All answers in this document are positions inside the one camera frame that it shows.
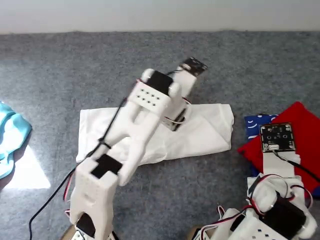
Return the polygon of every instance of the cyan towel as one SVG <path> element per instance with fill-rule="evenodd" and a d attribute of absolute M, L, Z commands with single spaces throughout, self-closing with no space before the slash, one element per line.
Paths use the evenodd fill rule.
<path fill-rule="evenodd" d="M 0 179 L 12 172 L 14 151 L 22 146 L 31 129 L 19 113 L 0 101 Z"/>

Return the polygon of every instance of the black circuit board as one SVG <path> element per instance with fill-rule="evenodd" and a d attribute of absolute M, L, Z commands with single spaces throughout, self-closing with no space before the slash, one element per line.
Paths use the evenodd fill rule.
<path fill-rule="evenodd" d="M 205 70 L 208 69 L 208 66 L 200 62 L 198 59 L 193 56 L 185 60 L 180 64 L 180 67 L 197 77 L 202 74 Z"/>
<path fill-rule="evenodd" d="M 261 125 L 260 138 L 264 153 L 296 150 L 292 125 L 289 122 Z"/>

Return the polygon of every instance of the blue patterned cloth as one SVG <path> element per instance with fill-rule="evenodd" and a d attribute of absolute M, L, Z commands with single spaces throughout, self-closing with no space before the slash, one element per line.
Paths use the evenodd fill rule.
<path fill-rule="evenodd" d="M 263 124 L 269 124 L 273 119 L 275 119 L 278 115 L 254 115 L 254 116 L 245 116 L 245 131 L 246 137 L 248 141 L 254 139 L 256 136 L 259 135 L 259 126 Z"/>

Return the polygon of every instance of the red cloth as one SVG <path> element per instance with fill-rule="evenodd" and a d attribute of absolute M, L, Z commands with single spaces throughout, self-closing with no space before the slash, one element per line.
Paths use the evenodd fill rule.
<path fill-rule="evenodd" d="M 277 116 L 272 123 L 292 124 L 296 153 L 300 155 L 301 165 L 320 176 L 320 119 L 297 101 Z M 259 136 L 240 147 L 238 152 L 251 161 L 261 173 L 263 172 L 263 153 Z M 295 167 L 294 172 L 302 177 L 304 186 L 310 192 L 319 186 L 317 181 L 303 170 Z"/>

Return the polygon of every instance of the white towel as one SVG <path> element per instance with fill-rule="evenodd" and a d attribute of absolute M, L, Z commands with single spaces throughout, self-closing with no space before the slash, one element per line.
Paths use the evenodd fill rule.
<path fill-rule="evenodd" d="M 139 165 L 231 149 L 234 116 L 229 104 L 188 105 L 188 108 L 186 122 L 177 131 L 170 131 L 164 125 L 159 125 L 146 146 Z M 116 107 L 81 110 L 77 162 L 83 160 L 97 145 L 116 110 Z M 138 118 L 143 118 L 143 115 L 142 112 Z M 126 137 L 118 142 L 108 155 L 124 163 L 127 160 L 130 140 Z"/>

